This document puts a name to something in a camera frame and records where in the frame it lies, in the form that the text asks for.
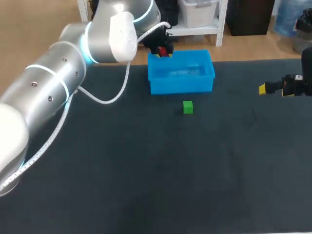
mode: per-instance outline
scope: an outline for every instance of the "yellow object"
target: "yellow object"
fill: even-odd
[[[265,84],[259,86],[259,94],[260,95],[266,94],[266,92],[265,92]]]

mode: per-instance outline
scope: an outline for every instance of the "dark gray mat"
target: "dark gray mat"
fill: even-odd
[[[214,67],[211,94],[151,96],[147,67],[132,66],[115,104],[75,95],[55,143],[0,199],[0,233],[312,231],[312,99],[258,95],[265,81],[301,74],[301,62]],[[94,67],[83,86],[110,99],[124,71]]]

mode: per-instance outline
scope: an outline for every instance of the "shelf leg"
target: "shelf leg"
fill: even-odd
[[[88,22],[88,0],[78,0],[78,7],[82,22]]]
[[[215,43],[216,46],[222,46],[228,0],[221,0],[219,4],[220,4],[220,11],[219,11],[218,33],[216,36],[216,43]]]

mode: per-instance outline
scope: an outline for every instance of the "white plastic box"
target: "white plastic box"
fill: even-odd
[[[212,25],[220,0],[179,0],[182,20],[187,28]]]

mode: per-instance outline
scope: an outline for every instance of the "blue container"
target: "blue container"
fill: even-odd
[[[312,0],[281,0],[274,30],[283,36],[294,37],[297,19],[310,7]]]
[[[171,58],[148,55],[151,94],[211,92],[214,78],[207,50],[175,51]]]

